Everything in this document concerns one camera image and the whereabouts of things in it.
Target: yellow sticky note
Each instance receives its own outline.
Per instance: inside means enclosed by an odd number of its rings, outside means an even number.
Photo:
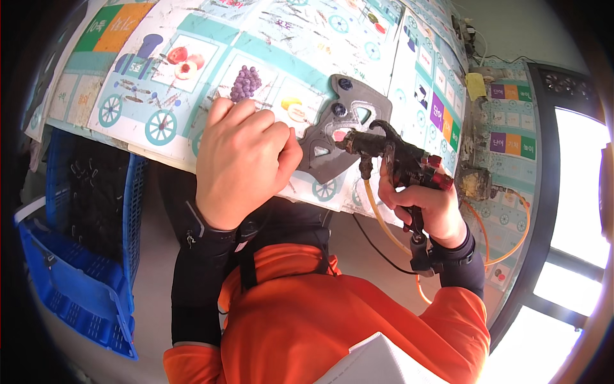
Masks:
[[[471,101],[480,96],[486,96],[486,86],[484,85],[484,77],[481,73],[468,73],[465,76],[465,83],[467,84]]]

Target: purple label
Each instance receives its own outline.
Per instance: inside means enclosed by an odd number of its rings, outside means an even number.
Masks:
[[[501,84],[491,84],[491,98],[504,99],[505,87]]]
[[[433,92],[433,105],[430,110],[430,121],[435,124],[437,129],[443,130],[443,103],[439,97]]]
[[[491,132],[491,151],[505,153],[505,134]]]

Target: hand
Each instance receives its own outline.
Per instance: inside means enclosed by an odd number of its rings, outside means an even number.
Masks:
[[[409,186],[396,192],[390,183],[386,164],[379,169],[379,198],[394,210],[404,223],[411,224],[411,215],[402,206],[416,205],[422,208],[424,230],[445,248],[460,246],[467,237],[467,227],[458,209],[456,188],[448,191],[422,186]]]
[[[196,206],[213,228],[231,230],[282,190],[303,157],[294,128],[253,100],[216,99],[196,160]]]

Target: floor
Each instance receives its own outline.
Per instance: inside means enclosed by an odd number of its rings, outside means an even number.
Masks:
[[[162,354],[171,347],[171,285],[179,245],[171,230],[156,187],[155,172],[150,169],[143,199],[141,225],[141,262],[134,282],[135,302],[134,345],[138,361],[130,361],[97,346],[68,328],[42,307],[41,314],[58,347],[76,365],[99,384],[107,383],[167,383],[162,366]],[[385,236],[374,219],[359,217],[363,228],[380,250],[399,267],[410,269],[408,258]],[[394,270],[364,238],[353,218],[347,213],[335,213],[330,228],[331,253],[339,258],[339,268],[348,275],[365,278],[398,303],[416,314],[426,303],[420,298],[413,276]],[[399,228],[393,233],[408,239]],[[437,277],[422,279],[422,288],[432,298],[440,287]],[[502,293],[486,286],[485,299],[490,313],[499,303]]]

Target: orange label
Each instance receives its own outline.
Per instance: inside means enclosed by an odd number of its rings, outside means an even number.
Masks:
[[[505,153],[520,156],[520,135],[505,135]]]
[[[505,98],[508,100],[518,100],[518,87],[515,85],[505,84]]]
[[[119,52],[134,29],[154,5],[149,2],[124,4],[108,24],[94,52]]]
[[[447,142],[450,142],[450,136],[452,135],[452,115],[448,111],[448,108],[443,108],[443,137],[446,138]]]

